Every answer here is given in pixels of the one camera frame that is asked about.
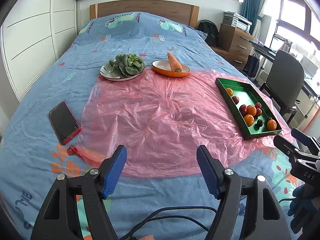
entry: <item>screw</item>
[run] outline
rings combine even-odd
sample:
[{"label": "screw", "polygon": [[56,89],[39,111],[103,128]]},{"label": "screw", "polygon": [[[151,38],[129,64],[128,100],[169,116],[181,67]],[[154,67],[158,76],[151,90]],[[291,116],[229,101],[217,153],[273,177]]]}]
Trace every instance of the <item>screw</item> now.
[{"label": "screw", "polygon": [[64,174],[59,174],[58,177],[57,177],[57,179],[58,179],[58,180],[64,180],[65,177],[66,177],[66,176],[65,176]]},{"label": "screw", "polygon": [[99,170],[98,169],[92,169],[91,171],[90,171],[90,174],[91,175],[96,175],[96,174],[98,174],[99,173]]},{"label": "screw", "polygon": [[225,174],[227,174],[229,176],[233,174],[233,170],[232,169],[225,169],[224,172],[225,172]]},{"label": "screw", "polygon": [[264,176],[262,176],[262,175],[259,175],[259,176],[257,177],[257,179],[260,180],[260,181],[262,181],[262,182],[266,180],[266,178],[265,178]]}]

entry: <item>green tray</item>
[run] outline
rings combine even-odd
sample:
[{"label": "green tray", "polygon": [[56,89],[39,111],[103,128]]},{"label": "green tray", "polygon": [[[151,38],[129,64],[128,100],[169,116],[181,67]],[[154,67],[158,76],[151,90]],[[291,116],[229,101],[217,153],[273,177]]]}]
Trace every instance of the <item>green tray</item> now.
[{"label": "green tray", "polygon": [[[217,78],[216,84],[221,92],[222,97],[226,101],[233,117],[235,118],[244,140],[264,137],[268,135],[277,135],[282,131],[282,128],[279,125],[277,119],[275,118],[267,104],[263,101],[261,96],[258,94],[258,92],[252,87],[252,85],[225,78]],[[226,91],[227,88],[231,88],[233,90],[233,96],[237,96],[239,98],[239,103],[237,105],[233,102],[231,96],[229,96],[228,92]],[[257,102],[261,103],[262,105],[262,115],[259,117],[255,116],[253,125],[248,127],[239,111],[239,107],[241,105],[255,105]],[[277,129],[275,131],[269,131],[267,128],[266,121],[269,117],[274,119],[277,123]],[[258,127],[257,125],[255,125],[258,119],[263,120],[262,127]]]}]

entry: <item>bed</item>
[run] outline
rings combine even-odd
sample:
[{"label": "bed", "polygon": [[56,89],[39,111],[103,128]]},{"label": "bed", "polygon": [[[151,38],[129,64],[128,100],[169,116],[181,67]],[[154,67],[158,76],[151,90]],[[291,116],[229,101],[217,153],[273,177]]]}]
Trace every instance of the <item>bed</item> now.
[{"label": "bed", "polygon": [[[209,194],[195,164],[200,144],[207,145],[225,167],[241,176],[264,175],[279,200],[291,197],[301,185],[290,175],[285,155],[272,147],[272,138],[241,139],[215,92],[214,80],[218,76],[249,80],[207,46],[203,33],[193,29],[198,12],[193,5],[160,0],[90,6],[90,21],[32,86],[13,115],[0,148],[0,194],[24,238],[30,239],[57,175],[85,174],[98,166],[101,157],[109,157],[118,144],[128,148],[128,161],[115,192],[104,200],[118,237],[162,207],[217,208],[219,202]],[[189,66],[191,74],[173,79],[154,73],[152,62],[166,59],[167,52]],[[128,82],[112,83],[100,77],[101,66],[121,53],[139,54],[147,68]],[[81,122],[82,131],[71,143],[81,149],[84,158],[68,155],[50,125],[48,112],[61,101]],[[267,97],[265,101],[281,123],[283,135],[292,140],[272,102]],[[225,131],[214,120],[225,125]],[[91,239],[81,196],[77,206],[84,239]],[[281,207],[286,213],[289,203],[281,202]],[[244,208],[242,200],[232,239],[239,238]],[[208,210],[174,214],[191,216],[206,226],[214,217]],[[147,235],[187,240],[204,239],[206,232],[188,221],[168,219],[147,223],[134,236]]]}]

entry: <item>orange bowl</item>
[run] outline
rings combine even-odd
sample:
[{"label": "orange bowl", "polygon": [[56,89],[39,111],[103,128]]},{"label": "orange bowl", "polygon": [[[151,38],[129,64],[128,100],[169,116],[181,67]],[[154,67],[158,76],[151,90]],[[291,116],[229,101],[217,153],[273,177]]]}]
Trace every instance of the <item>orange bowl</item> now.
[{"label": "orange bowl", "polygon": [[167,60],[157,60],[152,63],[152,69],[155,72],[168,77],[184,77],[190,73],[190,68],[183,64],[181,66],[182,72],[173,72]]}]

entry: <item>blue bedsheet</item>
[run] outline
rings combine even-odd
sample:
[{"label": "blue bedsheet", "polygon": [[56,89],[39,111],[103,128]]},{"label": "blue bedsheet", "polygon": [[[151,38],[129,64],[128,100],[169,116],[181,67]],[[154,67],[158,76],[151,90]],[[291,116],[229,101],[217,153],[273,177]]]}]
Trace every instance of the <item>blue bedsheet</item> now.
[{"label": "blue bedsheet", "polygon": [[[172,52],[192,71],[214,69],[244,77],[214,53],[192,28],[148,13],[133,12],[91,20],[68,51],[32,86],[13,115],[0,148],[0,194],[24,238],[30,239],[38,211],[57,175],[82,175],[90,169],[79,157],[66,155],[66,148],[61,147],[50,125],[48,112],[65,101],[75,118],[81,120],[99,70],[110,58],[139,53],[150,66],[155,60],[166,59],[167,52]],[[291,197],[292,190],[300,183],[289,174],[291,166],[286,157],[275,149],[255,150],[233,168],[247,177],[265,175],[279,199]],[[161,207],[218,206],[218,201],[208,193],[202,175],[167,179],[120,177],[114,194],[104,203],[119,237]],[[281,204],[286,211],[288,203]],[[240,204],[233,239],[240,234],[244,205],[245,200]],[[82,200],[78,202],[78,210],[83,235],[88,237]],[[214,217],[208,210],[170,213],[189,215],[206,226],[211,225]],[[135,236],[204,239],[202,228],[190,223],[179,219],[158,220],[147,223]]]}]

